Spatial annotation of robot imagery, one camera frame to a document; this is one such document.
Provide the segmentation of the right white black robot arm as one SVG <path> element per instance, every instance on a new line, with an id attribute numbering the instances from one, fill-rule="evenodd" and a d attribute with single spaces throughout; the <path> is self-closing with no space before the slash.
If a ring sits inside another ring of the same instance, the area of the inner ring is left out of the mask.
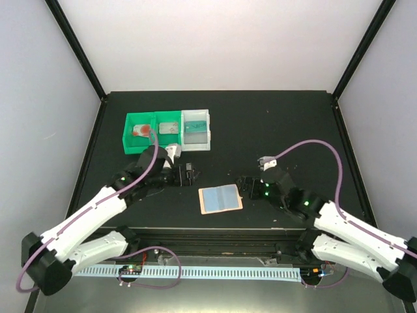
<path id="1" fill-rule="evenodd" d="M 306 227 L 296 244 L 300 261 L 330 261 L 361 272 L 405 302 L 416 302 L 416 238 L 386 233 L 337 208 L 336 203 L 297 187 L 279 167 L 258 177 L 240 176 L 239 192 L 266 200 Z"/>

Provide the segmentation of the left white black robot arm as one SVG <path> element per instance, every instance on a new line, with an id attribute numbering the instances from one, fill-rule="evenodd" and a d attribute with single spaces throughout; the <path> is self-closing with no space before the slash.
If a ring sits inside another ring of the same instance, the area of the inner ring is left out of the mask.
<path id="1" fill-rule="evenodd" d="M 37 235 L 22 239 L 22 272 L 35 283 L 34 289 L 53 295 L 86 267 L 123 257 L 133 260 L 139 255 L 136 234 L 121 226 L 109 234 L 88 241 L 99 227 L 145 198 L 153 189 L 191 186 L 195 181 L 192 164 L 176 164 L 181 146 L 177 143 L 160 147 L 151 145 L 137 162 L 116 173 L 108 184 L 66 220 Z"/>

